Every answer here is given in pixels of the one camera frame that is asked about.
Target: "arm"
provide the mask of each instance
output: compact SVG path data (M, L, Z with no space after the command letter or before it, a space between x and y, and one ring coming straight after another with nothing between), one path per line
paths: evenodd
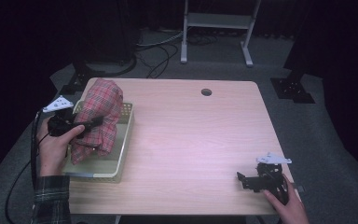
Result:
M287 183L289 202L283 205L271 192L264 190L267 200L274 206L284 224L309 224L304 204L298 199L292 183L283 175Z
M36 180L31 223L71 223L69 176L62 175L62 168L69 142L83 130L81 125L60 137L51 137L48 135L48 119L43 120L37 134L40 175Z

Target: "folded clothing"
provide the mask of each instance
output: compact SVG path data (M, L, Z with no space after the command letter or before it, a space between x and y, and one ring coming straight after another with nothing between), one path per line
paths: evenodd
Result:
M72 164L85 160L94 150L98 156L106 156L112 151L122 107L121 88L112 80L97 78L87 92L83 108L76 115L75 122L91 121L103 116L103 124L85 133L82 139L72 142Z

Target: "forearm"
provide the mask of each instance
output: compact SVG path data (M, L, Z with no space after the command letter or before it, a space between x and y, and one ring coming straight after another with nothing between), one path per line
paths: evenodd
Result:
M42 176L36 180L32 222L71 223L69 176Z

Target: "plaid cloth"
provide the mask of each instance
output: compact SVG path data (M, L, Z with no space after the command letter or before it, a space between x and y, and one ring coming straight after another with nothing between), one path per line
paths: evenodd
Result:
M96 150L99 156L106 156L112 151L122 107L121 88L112 80L98 78L89 89L75 122L90 121L103 116L103 124L72 143L72 164L83 161L93 150Z
M38 177L31 223L71 223L68 199L68 175Z

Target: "person's left hand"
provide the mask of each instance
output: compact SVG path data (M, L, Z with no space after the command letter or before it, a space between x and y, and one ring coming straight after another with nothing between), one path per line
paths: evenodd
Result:
M68 144L85 129L84 125L79 125L59 137L52 137L48 134L48 120L43 120L37 133L37 141L40 142L40 176L62 174Z

